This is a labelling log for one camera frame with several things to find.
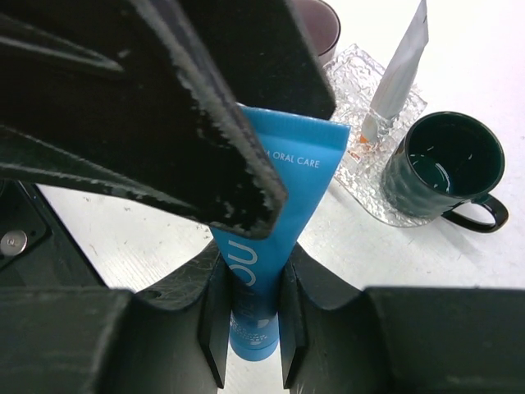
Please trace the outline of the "white orange-capped toothpaste tube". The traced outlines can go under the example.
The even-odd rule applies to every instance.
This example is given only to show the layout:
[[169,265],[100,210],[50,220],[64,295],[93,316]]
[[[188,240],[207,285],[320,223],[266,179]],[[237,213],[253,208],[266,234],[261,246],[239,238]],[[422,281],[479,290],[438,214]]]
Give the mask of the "white orange-capped toothpaste tube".
[[427,2],[421,1],[372,98],[360,143],[375,144],[400,114],[428,41]]

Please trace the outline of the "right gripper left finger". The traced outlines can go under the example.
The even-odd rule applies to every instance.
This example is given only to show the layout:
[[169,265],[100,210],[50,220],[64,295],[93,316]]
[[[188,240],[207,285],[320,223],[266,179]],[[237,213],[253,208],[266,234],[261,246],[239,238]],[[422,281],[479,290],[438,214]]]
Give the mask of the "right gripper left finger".
[[228,294],[215,243],[151,287],[4,287],[4,393],[215,393]]

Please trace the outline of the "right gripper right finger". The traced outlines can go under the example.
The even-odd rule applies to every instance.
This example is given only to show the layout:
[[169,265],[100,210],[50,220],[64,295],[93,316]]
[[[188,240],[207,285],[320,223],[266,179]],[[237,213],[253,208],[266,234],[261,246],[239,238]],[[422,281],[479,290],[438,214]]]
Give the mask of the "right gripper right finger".
[[296,246],[281,275],[283,384],[293,393],[521,393],[521,290],[359,290]]

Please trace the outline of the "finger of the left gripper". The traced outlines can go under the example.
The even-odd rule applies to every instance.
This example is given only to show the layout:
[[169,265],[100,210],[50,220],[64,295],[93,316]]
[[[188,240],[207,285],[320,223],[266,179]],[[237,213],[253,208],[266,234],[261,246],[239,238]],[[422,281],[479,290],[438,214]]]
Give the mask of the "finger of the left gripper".
[[1,175],[252,239],[287,191],[176,1],[4,1]]
[[328,120],[336,99],[291,1],[183,1],[237,101]]

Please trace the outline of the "dark green mug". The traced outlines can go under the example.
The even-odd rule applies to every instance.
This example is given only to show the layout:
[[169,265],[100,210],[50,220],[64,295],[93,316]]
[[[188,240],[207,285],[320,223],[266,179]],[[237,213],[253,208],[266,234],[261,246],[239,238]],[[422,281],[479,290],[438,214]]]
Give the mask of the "dark green mug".
[[509,219],[508,209],[491,195],[504,169],[504,150],[487,126],[462,113],[434,112],[401,140],[382,171],[381,189],[409,217],[443,217],[492,233]]

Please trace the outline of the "purple cup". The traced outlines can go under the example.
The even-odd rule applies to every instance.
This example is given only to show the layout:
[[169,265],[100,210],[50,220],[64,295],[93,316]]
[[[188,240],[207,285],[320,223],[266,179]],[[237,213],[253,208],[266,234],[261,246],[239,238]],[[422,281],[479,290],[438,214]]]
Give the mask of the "purple cup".
[[333,58],[340,39],[341,23],[338,15],[324,1],[298,0],[294,4],[313,41],[321,64],[327,64]]

